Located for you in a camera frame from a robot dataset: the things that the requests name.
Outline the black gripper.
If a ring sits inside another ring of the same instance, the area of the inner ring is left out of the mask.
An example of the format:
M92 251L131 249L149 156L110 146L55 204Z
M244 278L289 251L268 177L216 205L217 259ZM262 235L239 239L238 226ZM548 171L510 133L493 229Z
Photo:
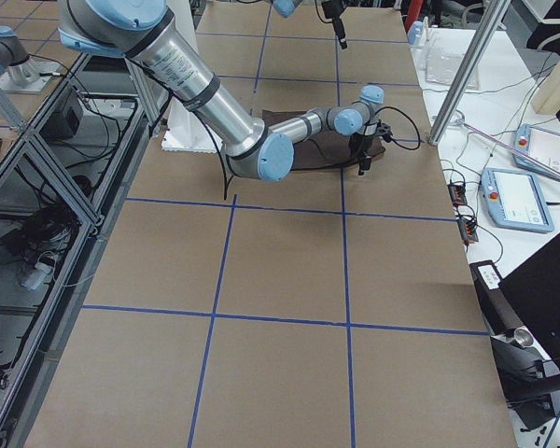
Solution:
M372 158L376 156L373 148L375 133L375 124L366 125L349 138L350 156L357 159L358 175L364 175L370 170Z
M321 7L326 21L331 21L334 34L337 37L341 49L347 49L346 33L343 26L341 16L344 12L344 3L342 0L324 0Z

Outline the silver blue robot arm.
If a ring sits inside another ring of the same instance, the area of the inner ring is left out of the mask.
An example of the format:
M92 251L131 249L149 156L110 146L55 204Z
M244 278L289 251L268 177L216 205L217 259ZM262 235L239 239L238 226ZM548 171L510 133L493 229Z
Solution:
M301 5L302 0L273 0L272 6L283 18L289 17ZM343 26L342 14L345 11L341 0L314 1L315 13L324 24L332 26L335 37L341 49L347 49L346 32Z
M75 51L138 63L223 143L234 175L276 182L294 163L294 146L323 131L360 143L365 156L379 124L384 91L367 85L349 106L314 108L268 126L250 116L177 30L164 1L61 1L59 33Z

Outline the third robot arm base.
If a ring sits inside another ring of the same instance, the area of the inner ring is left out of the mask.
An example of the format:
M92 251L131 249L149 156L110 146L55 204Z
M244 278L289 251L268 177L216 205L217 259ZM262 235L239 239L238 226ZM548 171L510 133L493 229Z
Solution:
M10 93L40 93L61 73L61 65L37 61L14 31L0 25L0 89Z

